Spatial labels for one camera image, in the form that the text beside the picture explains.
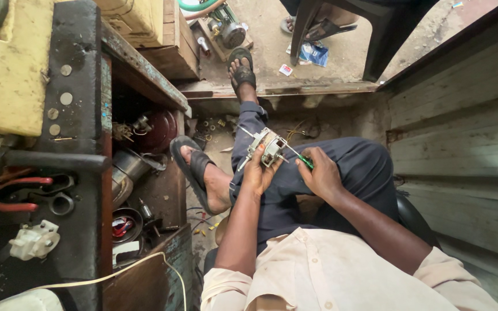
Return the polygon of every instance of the black handle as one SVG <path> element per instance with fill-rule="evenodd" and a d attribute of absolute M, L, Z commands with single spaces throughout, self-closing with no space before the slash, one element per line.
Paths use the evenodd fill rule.
<path fill-rule="evenodd" d="M 112 159 L 102 155 L 9 150 L 3 156 L 8 166 L 51 167 L 103 173 Z"/>

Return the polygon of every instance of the white cable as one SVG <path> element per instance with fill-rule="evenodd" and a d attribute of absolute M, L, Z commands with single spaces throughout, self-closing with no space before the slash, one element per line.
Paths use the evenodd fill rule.
<path fill-rule="evenodd" d="M 166 256 L 164 256 L 164 253 L 163 252 L 158 252 L 158 253 L 154 253 L 154 254 L 151 254 L 141 260 L 139 260 L 138 262 L 134 263 L 133 265 L 121 270 L 121 271 L 118 271 L 118 272 L 114 272 L 113 274 L 110 274 L 106 277 L 102 277 L 102 278 L 98 278 L 98 279 L 93 279 L 93 280 L 84 280 L 82 282 L 73 282 L 73 283 L 63 283 L 63 284 L 53 284 L 53 285 L 44 285 L 44 286 L 38 286 L 36 288 L 32 288 L 32 289 L 29 289 L 27 290 L 27 292 L 29 291 L 33 291 L 35 289 L 44 289 L 44 288 L 59 288 L 59 287 L 72 287 L 72 286 L 80 286 L 80 285 L 90 285 L 90 284 L 95 284 L 95 283 L 99 283 L 99 282 L 102 282 L 106 279 L 110 279 L 112 277 L 115 277 L 119 274 L 121 274 L 122 272 L 125 272 L 126 270 L 130 269 L 130 268 L 133 268 L 139 264 L 141 264 L 142 262 L 150 259 L 150 258 L 153 258 L 155 256 L 158 256 L 158 255 L 162 255 L 163 256 L 163 260 L 164 260 L 164 263 L 166 263 L 172 270 L 174 270 L 174 272 L 176 272 L 176 274 L 178 275 L 178 277 L 180 278 L 180 281 L 182 282 L 182 289 L 184 291 L 184 311 L 188 311 L 188 307 L 187 307 L 187 302 L 186 302 L 186 299 L 185 299 L 185 285 L 184 285 L 184 280 L 182 279 L 182 276 L 180 275 L 180 272 L 178 272 L 178 270 L 176 270 L 171 264 L 168 263 L 167 261 L 167 258 Z"/>

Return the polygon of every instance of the black slipper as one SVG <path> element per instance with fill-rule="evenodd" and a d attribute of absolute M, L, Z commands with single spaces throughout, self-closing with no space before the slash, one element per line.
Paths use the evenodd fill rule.
<path fill-rule="evenodd" d="M 180 152 L 180 148 L 183 145 L 187 145 L 195 149 L 195 151 L 191 153 L 190 165 L 185 162 Z M 180 170 L 182 170 L 182 173 L 184 173 L 185 177 L 188 179 L 191 188 L 193 188 L 193 192 L 197 196 L 197 199 L 199 200 L 199 203 L 201 203 L 201 206 L 205 212 L 211 216 L 216 215 L 209 208 L 207 191 L 203 180 L 205 167 L 209 163 L 214 164 L 214 162 L 201 150 L 196 142 L 184 135 L 180 135 L 172 139 L 170 142 L 170 153 L 172 154 L 172 158 L 176 162 L 176 165 L 180 168 Z"/>
<path fill-rule="evenodd" d="M 241 59 L 247 58 L 249 60 L 249 67 L 241 65 Z M 230 68 L 232 68 L 231 63 L 234 60 L 239 60 L 239 67 L 233 73 L 233 79 L 236 81 L 237 85 L 235 85 L 232 81 L 232 88 L 234 92 L 237 94 L 237 89 L 243 82 L 249 82 L 253 86 L 253 88 L 257 89 L 257 77 L 255 77 L 253 73 L 253 57 L 251 57 L 251 52 L 247 48 L 243 46 L 236 47 L 230 57 L 228 58 L 228 72 L 230 72 Z"/>
<path fill-rule="evenodd" d="M 356 26 L 357 25 L 338 26 L 326 18 L 322 21 L 322 23 L 314 25 L 309 30 L 309 39 L 304 39 L 304 41 L 314 42 L 328 38 L 330 36 L 333 36 L 334 34 L 354 31 L 356 29 Z M 320 32 L 318 31 L 319 27 L 322 27 L 322 30 L 324 30 L 324 34 L 320 34 Z"/>

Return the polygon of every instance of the shirt sleeve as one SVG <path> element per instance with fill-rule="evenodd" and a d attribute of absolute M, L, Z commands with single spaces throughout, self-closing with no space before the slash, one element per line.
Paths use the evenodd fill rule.
<path fill-rule="evenodd" d="M 243 311 L 252 279 L 241 272 L 213 268 L 204 276 L 201 311 Z"/>
<path fill-rule="evenodd" d="M 437 247 L 424 259 L 414 277 L 433 288 L 459 310 L 498 311 L 498 303 L 464 269 L 460 260 Z"/>

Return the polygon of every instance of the screwdriver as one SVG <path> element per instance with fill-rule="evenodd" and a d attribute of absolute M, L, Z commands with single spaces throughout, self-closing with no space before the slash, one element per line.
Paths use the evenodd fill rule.
<path fill-rule="evenodd" d="M 290 145 L 286 145 L 289 149 L 291 149 L 291 151 L 293 151 L 297 157 L 299 157 L 299 159 L 301 159 L 301 161 L 303 161 L 303 163 L 305 163 L 305 165 L 310 169 L 310 170 L 313 170 L 314 169 L 314 165 L 313 165 L 313 161 L 307 157 L 303 157 L 302 155 L 300 155 L 297 151 L 295 151 Z"/>

